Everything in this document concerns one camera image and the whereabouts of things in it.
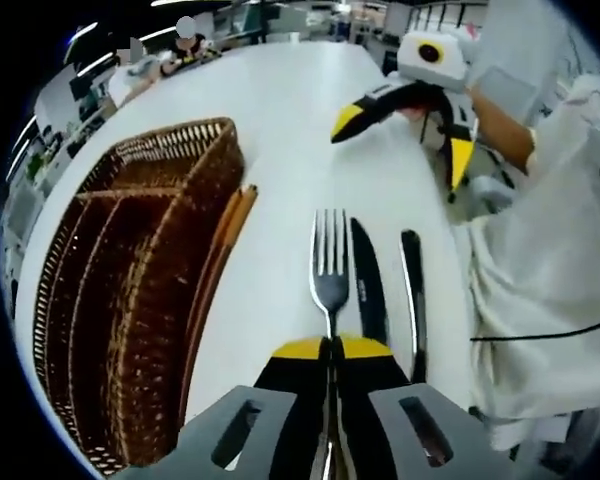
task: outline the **white table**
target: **white table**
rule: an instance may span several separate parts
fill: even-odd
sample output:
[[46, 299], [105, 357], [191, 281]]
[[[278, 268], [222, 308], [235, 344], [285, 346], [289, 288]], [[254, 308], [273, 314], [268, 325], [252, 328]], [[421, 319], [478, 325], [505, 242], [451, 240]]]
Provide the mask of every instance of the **white table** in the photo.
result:
[[[315, 208], [344, 207], [374, 243], [392, 345], [406, 371], [411, 340], [399, 233], [422, 239], [431, 383], [469, 406], [467, 308], [443, 200], [406, 121], [340, 145], [329, 134], [339, 109], [383, 82], [358, 46], [334, 43], [247, 47], [160, 82], [119, 110], [78, 152], [51, 192], [22, 266], [15, 330], [34, 392], [62, 437], [33, 367], [32, 321], [46, 252], [60, 218], [100, 156], [113, 143], [195, 118], [228, 116], [247, 160], [245, 183], [260, 195], [218, 287], [193, 373], [187, 419], [236, 384], [251, 385], [286, 341], [326, 332], [308, 287]], [[355, 288], [339, 330], [360, 333]]]

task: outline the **black cable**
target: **black cable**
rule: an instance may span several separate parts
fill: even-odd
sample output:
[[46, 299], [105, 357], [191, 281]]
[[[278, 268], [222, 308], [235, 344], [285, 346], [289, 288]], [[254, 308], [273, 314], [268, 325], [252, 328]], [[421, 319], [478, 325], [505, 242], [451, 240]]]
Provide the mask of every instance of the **black cable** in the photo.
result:
[[573, 330], [571, 332], [563, 333], [548, 333], [544, 335], [521, 335], [515, 337], [472, 337], [472, 342], [515, 342], [518, 340], [547, 340], [551, 338], [566, 338], [575, 337], [578, 335], [584, 335], [585, 333], [593, 332], [594, 330], [600, 329], [600, 323], [591, 325], [590, 327], [583, 328], [580, 330]]

